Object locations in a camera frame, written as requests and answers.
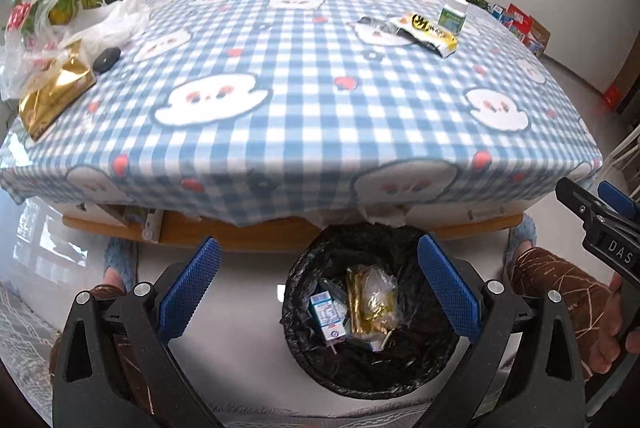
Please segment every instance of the blue checkered tablecloth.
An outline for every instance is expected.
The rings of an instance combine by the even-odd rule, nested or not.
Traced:
[[[575,108],[488,13],[469,8],[446,59],[370,25],[437,19],[445,1],[151,0],[148,29],[43,138],[16,120],[2,187],[242,226],[528,200],[593,176],[602,156]]]

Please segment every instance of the person's hand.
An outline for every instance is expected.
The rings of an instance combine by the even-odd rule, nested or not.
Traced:
[[[611,365],[620,355],[620,343],[616,335],[622,328],[622,301],[619,292],[621,285],[622,277],[618,274],[613,275],[609,284],[612,293],[598,322],[598,341],[591,347],[589,366],[598,374],[609,372]],[[625,345],[627,352],[640,354],[640,331],[631,332],[626,337]]]

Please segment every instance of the fuzzy blue slipper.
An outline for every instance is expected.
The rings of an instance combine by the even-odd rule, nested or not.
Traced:
[[[531,242],[532,246],[536,245],[536,224],[530,215],[524,214],[522,222],[509,230],[509,240],[507,250],[502,256],[502,265],[509,267],[513,263],[513,254],[519,245],[524,241]]]
[[[118,272],[127,293],[138,283],[138,243],[112,237],[104,250],[104,270]]]

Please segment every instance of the wooden table edge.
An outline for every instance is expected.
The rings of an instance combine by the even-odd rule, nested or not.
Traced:
[[[142,225],[138,223],[119,227],[67,216],[62,217],[62,222],[75,230],[145,242],[142,240]],[[441,240],[452,240],[504,230],[521,222],[522,214],[520,213],[477,223],[433,228],[433,231]],[[225,251],[301,253],[320,231],[319,228],[300,217],[276,219],[240,228],[215,219],[197,220],[185,217],[178,212],[165,212],[159,244],[194,248],[200,246],[204,238],[212,236],[218,240]]]

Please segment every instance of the black garbage bag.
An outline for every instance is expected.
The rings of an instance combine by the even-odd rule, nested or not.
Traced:
[[[413,392],[435,378],[458,343],[438,299],[418,266],[423,231],[359,224],[325,229],[289,272],[282,324],[293,357],[309,376],[336,394],[358,399],[388,399]],[[398,278],[403,325],[382,352],[351,342],[324,345],[309,298],[320,293],[318,279],[335,281],[345,291],[346,270],[377,265]]]

